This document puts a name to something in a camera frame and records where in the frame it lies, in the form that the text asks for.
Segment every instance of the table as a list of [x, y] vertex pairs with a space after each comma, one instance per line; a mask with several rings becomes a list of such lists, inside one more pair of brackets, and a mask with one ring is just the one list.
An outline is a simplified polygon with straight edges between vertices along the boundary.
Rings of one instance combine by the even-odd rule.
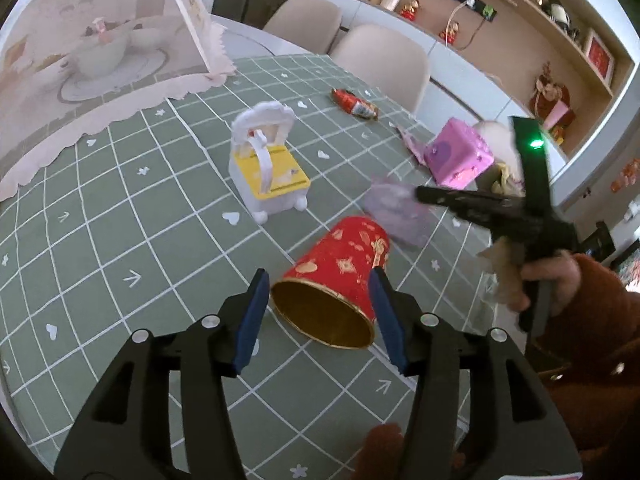
[[226, 27], [222, 35], [222, 43], [225, 45], [226, 54], [231, 59], [309, 54], [308, 50], [259, 28], [234, 22], [222, 16], [213, 15], [211, 20]]
[[[236, 65], [223, 87], [81, 139], [0, 205], [0, 254], [7, 255], [0, 360], [28, 444], [49, 466], [133, 331], [185, 329], [244, 291], [258, 266], [274, 282], [337, 221], [361, 214], [373, 177], [430, 182], [392, 125], [421, 140], [433, 134], [327, 56]], [[380, 120], [366, 123], [338, 109], [329, 90], [345, 86], [375, 102]], [[271, 99], [298, 117], [289, 147], [312, 184], [308, 211], [257, 226], [228, 177], [228, 125], [247, 106]], [[226, 222], [225, 212], [239, 213], [238, 224]], [[487, 276], [473, 254], [487, 246], [488, 232], [441, 208], [425, 221], [431, 242], [420, 250], [393, 245], [389, 279], [456, 328], [484, 332], [494, 309], [482, 301]], [[268, 311], [256, 350], [241, 378], [224, 381], [247, 478], [302, 471], [310, 480], [345, 480], [370, 428], [386, 421], [406, 427], [415, 381], [398, 376], [380, 334], [369, 349], [332, 349]], [[467, 427], [468, 384], [463, 373], [458, 437]], [[174, 461], [185, 468], [178, 374], [168, 402]]]

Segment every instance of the shelf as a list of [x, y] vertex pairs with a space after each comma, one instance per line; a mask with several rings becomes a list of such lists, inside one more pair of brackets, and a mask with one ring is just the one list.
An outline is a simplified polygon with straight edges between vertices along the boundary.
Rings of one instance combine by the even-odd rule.
[[576, 45], [540, 7], [531, 0], [503, 0], [532, 27], [534, 27], [575, 68], [591, 87], [609, 96], [613, 92], [604, 79], [591, 66], [580, 46]]

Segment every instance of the red snack package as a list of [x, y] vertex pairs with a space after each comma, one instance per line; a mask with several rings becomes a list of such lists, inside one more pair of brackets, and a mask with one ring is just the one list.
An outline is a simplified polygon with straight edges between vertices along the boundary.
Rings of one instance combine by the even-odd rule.
[[378, 114], [380, 113], [378, 107], [369, 101], [357, 97], [353, 92], [349, 92], [344, 88], [334, 88], [331, 90], [331, 97], [336, 104], [348, 114], [362, 117], [363, 119], [378, 120]]

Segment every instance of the purple wrapping paper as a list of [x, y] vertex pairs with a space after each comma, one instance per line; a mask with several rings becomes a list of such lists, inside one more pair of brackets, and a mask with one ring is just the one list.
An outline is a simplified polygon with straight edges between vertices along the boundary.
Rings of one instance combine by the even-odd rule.
[[392, 238], [424, 247], [431, 235], [430, 224], [424, 221], [430, 206], [415, 201], [414, 189], [390, 180], [374, 182], [363, 207]]

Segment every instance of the white plastic chair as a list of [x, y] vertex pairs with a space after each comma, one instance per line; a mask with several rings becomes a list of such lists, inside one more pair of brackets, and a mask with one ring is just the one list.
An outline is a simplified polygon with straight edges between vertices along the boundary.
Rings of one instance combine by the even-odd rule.
[[429, 59], [415, 41], [367, 24], [352, 28], [331, 51], [334, 63], [414, 113], [429, 83]]
[[341, 20], [340, 7], [327, 0], [287, 0], [263, 30], [314, 54], [326, 54]]

